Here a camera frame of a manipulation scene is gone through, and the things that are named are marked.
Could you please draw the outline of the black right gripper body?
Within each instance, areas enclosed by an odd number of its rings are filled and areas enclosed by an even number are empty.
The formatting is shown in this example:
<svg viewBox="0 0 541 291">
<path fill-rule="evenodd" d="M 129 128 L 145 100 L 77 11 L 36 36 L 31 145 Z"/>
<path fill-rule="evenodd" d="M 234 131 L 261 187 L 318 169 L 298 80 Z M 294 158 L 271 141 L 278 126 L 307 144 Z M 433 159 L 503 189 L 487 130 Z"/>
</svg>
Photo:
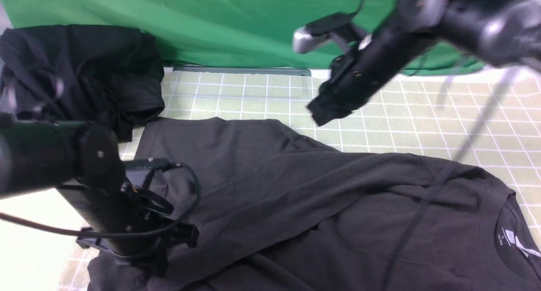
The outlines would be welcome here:
<svg viewBox="0 0 541 291">
<path fill-rule="evenodd" d="M 354 55 L 353 64 L 331 81 L 331 91 L 339 97 L 369 97 L 433 45 L 431 33 L 381 25 L 370 43 Z"/>
</svg>

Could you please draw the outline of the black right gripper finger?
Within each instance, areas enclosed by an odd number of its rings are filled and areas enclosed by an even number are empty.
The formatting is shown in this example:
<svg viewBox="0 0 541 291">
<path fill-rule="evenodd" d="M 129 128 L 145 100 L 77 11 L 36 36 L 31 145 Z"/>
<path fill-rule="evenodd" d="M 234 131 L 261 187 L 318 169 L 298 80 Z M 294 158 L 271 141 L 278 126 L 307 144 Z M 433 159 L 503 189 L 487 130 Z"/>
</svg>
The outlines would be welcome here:
<svg viewBox="0 0 541 291">
<path fill-rule="evenodd" d="M 318 95 L 306 108 L 316 125 L 321 127 L 333 120 L 350 116 L 355 110 L 366 105 L 371 97 L 372 91 L 359 85 L 341 86 L 324 82 L 319 87 Z"/>
</svg>

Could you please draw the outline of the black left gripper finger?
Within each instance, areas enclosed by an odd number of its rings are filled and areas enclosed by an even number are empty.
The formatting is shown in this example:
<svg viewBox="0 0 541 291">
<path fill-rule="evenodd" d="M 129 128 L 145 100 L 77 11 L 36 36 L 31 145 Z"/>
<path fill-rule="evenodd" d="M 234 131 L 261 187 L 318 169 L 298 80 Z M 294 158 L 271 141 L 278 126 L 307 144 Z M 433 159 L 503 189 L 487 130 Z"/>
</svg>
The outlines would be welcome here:
<svg viewBox="0 0 541 291">
<path fill-rule="evenodd" d="M 112 257 L 116 265 L 126 266 L 162 276 L 168 268 L 167 246 L 162 238 L 77 238 L 83 249 L 95 248 Z"/>
</svg>

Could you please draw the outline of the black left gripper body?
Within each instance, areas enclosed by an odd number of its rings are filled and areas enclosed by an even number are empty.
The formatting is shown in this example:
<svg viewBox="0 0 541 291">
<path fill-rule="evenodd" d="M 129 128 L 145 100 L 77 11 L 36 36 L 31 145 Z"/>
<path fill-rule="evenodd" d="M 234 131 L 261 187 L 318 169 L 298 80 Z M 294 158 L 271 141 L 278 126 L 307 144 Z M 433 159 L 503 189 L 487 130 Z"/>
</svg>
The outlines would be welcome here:
<svg viewBox="0 0 541 291">
<path fill-rule="evenodd" d="M 172 203 L 149 187 L 137 188 L 127 181 L 112 192 L 81 185 L 64 185 L 59 192 L 89 224 L 78 231 L 77 238 L 162 238 L 167 249 L 181 244 L 197 246 L 199 230 L 184 223 L 193 207 L 172 220 Z"/>
</svg>

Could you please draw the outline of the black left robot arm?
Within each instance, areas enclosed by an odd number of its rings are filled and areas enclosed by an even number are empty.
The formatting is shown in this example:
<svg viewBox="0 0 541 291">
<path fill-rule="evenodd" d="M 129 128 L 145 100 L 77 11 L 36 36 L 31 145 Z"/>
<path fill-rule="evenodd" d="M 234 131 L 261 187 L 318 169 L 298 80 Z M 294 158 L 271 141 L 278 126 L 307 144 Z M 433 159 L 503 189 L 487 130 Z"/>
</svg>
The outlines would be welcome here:
<svg viewBox="0 0 541 291">
<path fill-rule="evenodd" d="M 165 158 L 123 161 L 116 135 L 90 122 L 1 123 L 1 199 L 56 189 L 84 218 L 80 231 L 49 227 L 12 215 L 1 220 L 76 237 L 84 249 L 111 254 L 116 262 L 162 276 L 167 251 L 177 245 L 195 248 L 199 230 L 184 221 L 201 199 L 191 167 Z M 196 193 L 177 219 L 174 207 L 150 189 L 157 172 L 187 170 Z"/>
</svg>

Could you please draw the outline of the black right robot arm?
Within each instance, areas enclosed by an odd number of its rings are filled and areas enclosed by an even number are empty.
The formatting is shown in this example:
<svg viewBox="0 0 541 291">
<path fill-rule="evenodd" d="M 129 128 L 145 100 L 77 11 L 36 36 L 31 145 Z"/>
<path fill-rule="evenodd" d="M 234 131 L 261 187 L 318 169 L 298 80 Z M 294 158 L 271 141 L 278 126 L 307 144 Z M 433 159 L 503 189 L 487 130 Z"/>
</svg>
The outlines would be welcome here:
<svg viewBox="0 0 541 291">
<path fill-rule="evenodd" d="M 342 50 L 330 64 L 330 78 L 307 106 L 319 126 L 367 104 L 439 41 L 495 68 L 540 70 L 541 13 L 535 0 L 396 0 L 372 33 L 353 22 L 361 9 L 324 16 L 293 35 L 298 54 L 328 41 Z"/>
</svg>

